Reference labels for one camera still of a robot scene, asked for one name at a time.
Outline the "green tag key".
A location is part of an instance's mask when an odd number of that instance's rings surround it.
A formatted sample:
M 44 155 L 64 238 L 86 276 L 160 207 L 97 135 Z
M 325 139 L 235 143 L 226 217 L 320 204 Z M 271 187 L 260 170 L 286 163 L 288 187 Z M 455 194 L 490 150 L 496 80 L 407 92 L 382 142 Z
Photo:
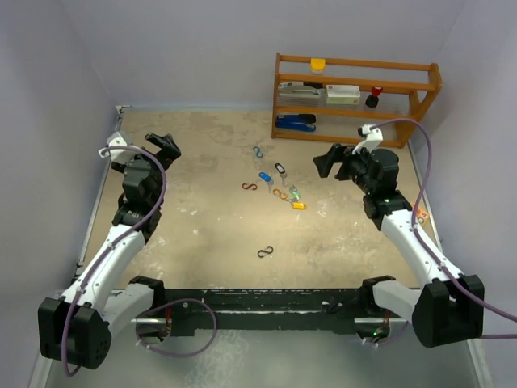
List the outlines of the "green tag key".
M 291 195 L 291 199 L 289 200 L 290 202 L 299 202 L 300 199 L 301 199 L 301 194 L 299 193 L 298 189 L 296 186 L 292 185 L 290 188 L 289 188 L 289 192 L 290 192 L 290 195 Z

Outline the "yellow tag key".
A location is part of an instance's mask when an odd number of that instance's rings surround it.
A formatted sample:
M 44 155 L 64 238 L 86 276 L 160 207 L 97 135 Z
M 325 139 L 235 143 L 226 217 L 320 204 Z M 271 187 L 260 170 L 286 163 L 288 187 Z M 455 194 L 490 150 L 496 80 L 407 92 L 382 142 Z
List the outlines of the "yellow tag key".
M 304 210 L 304 209 L 307 209 L 307 204 L 302 203 L 302 202 L 293 202 L 292 207 L 294 209 Z

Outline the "red S carabiner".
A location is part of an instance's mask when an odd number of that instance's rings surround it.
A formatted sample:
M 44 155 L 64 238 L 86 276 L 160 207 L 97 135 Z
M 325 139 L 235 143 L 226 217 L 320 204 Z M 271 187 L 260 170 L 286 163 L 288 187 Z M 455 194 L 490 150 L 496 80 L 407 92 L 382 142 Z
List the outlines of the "red S carabiner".
M 255 191 L 258 189 L 258 186 L 256 183 L 243 183 L 242 184 L 242 188 L 244 190 L 252 190 L 252 191 Z

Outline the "black S carabiner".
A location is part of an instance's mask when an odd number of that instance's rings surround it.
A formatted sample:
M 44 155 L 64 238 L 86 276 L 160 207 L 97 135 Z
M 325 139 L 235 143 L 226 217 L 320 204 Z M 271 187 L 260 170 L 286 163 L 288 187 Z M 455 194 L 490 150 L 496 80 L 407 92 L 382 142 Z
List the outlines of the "black S carabiner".
M 264 257 L 266 257 L 268 255 L 271 255 L 273 252 L 274 252 L 274 247 L 273 246 L 267 246 L 267 247 L 265 247 L 263 249 L 258 250 L 257 256 L 259 258 L 264 258 Z

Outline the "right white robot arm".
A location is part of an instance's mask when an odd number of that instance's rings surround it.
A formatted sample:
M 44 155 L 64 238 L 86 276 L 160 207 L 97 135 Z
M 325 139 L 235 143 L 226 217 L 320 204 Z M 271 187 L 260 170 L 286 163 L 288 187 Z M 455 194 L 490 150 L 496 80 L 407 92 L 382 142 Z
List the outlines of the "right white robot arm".
M 361 150 L 334 144 L 313 160 L 320 177 L 350 180 L 364 194 L 364 212 L 408 263 L 419 289 L 410 289 L 391 276 L 364 280 L 359 307 L 368 316 L 383 310 L 413 326 L 426 348 L 481 337 L 485 287 L 478 276 L 466 276 L 446 259 L 422 231 L 410 202 L 397 188 L 399 158 L 391 150 Z

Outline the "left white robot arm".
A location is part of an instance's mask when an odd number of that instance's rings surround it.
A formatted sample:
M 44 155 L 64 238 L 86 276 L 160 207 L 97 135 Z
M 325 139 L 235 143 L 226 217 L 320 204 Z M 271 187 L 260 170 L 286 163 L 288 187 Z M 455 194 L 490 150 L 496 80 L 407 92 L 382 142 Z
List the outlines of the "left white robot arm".
M 166 170 L 181 150 L 170 134 L 147 133 L 151 153 L 116 132 L 99 150 L 123 176 L 123 192 L 102 246 L 77 279 L 58 297 L 47 297 L 38 316 L 40 354 L 65 368 L 96 369 L 113 339 L 140 313 L 157 317 L 166 308 L 160 280 L 138 277 L 122 291 L 116 286 L 145 247 L 161 218 Z

